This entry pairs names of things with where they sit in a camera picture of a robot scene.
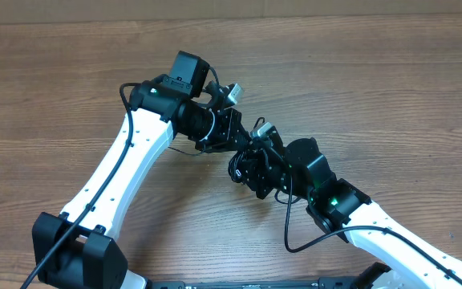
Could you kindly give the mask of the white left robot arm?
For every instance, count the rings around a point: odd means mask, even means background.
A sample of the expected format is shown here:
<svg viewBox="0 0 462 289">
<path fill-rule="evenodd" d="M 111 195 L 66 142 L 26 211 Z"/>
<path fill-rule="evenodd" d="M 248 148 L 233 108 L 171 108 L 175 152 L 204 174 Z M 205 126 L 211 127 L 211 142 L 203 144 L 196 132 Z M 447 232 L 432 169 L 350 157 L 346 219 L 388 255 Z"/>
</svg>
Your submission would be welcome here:
<svg viewBox="0 0 462 289">
<path fill-rule="evenodd" d="M 149 169 L 176 135 L 199 154 L 233 151 L 249 141 L 233 109 L 237 83 L 207 81 L 215 70 L 198 56 L 178 52 L 168 74 L 123 83 L 126 115 L 115 141 L 86 185 L 58 215 L 41 213 L 32 227 L 33 279 L 57 288 L 146 288 L 128 268 L 117 240 L 126 213 Z"/>
</svg>

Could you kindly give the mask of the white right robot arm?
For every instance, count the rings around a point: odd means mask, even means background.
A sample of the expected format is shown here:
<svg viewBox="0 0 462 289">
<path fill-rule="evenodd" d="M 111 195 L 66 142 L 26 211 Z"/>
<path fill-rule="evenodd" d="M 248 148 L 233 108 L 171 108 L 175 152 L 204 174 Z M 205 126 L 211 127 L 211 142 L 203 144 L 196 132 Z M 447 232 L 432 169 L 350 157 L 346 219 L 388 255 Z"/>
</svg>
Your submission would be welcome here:
<svg viewBox="0 0 462 289">
<path fill-rule="evenodd" d="M 276 130 L 235 143 L 229 173 L 259 198 L 271 190 L 306 200 L 306 211 L 323 236 L 299 247 L 301 252 L 332 236 L 374 255 L 383 275 L 395 272 L 410 288 L 462 288 L 462 261 L 404 228 L 360 189 L 337 178 L 314 138 L 284 145 Z"/>
</svg>

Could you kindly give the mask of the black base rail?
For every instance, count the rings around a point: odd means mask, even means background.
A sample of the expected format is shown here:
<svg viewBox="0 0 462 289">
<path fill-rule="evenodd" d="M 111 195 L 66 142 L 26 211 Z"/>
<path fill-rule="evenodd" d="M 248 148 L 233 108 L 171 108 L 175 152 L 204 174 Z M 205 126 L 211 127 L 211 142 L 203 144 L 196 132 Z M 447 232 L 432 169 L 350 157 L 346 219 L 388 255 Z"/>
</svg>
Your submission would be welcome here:
<svg viewBox="0 0 462 289">
<path fill-rule="evenodd" d="M 146 289 L 333 289 L 351 288 L 355 277 L 321 277 L 316 280 L 185 283 L 148 281 Z"/>
</svg>

